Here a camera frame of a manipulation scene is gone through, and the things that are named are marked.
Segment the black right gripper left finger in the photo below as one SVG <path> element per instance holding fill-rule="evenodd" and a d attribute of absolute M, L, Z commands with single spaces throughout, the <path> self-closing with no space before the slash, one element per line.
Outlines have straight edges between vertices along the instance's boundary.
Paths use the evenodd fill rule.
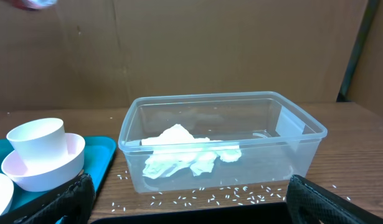
<path fill-rule="evenodd" d="M 86 223 L 95 200 L 95 189 L 89 174 L 82 174 L 43 196 L 29 212 L 14 223 Z"/>

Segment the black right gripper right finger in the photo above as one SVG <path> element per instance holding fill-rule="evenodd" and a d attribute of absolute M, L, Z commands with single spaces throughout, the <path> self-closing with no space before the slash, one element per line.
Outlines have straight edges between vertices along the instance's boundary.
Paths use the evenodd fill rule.
<path fill-rule="evenodd" d="M 383 224 L 383 218 L 300 175 L 293 175 L 290 178 L 286 204 L 293 223 Z"/>

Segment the pink plastic bowl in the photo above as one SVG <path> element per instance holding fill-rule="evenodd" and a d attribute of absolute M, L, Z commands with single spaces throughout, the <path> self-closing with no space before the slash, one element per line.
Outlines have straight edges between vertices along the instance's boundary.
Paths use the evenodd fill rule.
<path fill-rule="evenodd" d="M 85 139 L 74 133 L 65 135 L 68 155 L 55 167 L 28 168 L 18 153 L 12 151 L 4 158 L 1 170 L 21 189 L 28 192 L 52 190 L 76 177 L 85 161 Z"/>

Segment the cream plastic cup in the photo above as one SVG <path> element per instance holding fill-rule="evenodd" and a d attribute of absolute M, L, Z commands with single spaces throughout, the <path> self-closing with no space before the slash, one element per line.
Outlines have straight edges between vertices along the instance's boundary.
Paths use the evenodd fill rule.
<path fill-rule="evenodd" d="M 42 118 L 10 130 L 6 139 L 29 168 L 59 166 L 68 156 L 64 122 Z"/>

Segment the white paper napkin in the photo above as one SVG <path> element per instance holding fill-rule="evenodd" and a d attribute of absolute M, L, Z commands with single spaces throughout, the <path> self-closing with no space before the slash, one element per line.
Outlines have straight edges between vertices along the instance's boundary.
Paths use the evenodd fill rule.
<path fill-rule="evenodd" d="M 141 140 L 143 146 L 167 144 L 202 144 L 212 142 L 209 138 L 195 138 L 181 124 L 163 131 L 158 137 Z M 143 176 L 150 179 L 170 177 L 177 171 L 189 168 L 193 176 L 211 173 L 216 159 L 222 162 L 236 162 L 242 156 L 238 145 L 197 148 L 154 148 L 153 154 L 145 161 Z"/>

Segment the red snack wrapper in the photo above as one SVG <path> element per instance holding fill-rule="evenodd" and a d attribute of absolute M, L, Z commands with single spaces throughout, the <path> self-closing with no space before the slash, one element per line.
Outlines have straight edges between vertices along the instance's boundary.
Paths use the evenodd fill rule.
<path fill-rule="evenodd" d="M 25 11 L 38 11 L 57 4 L 57 0 L 7 0 L 7 2 Z"/>

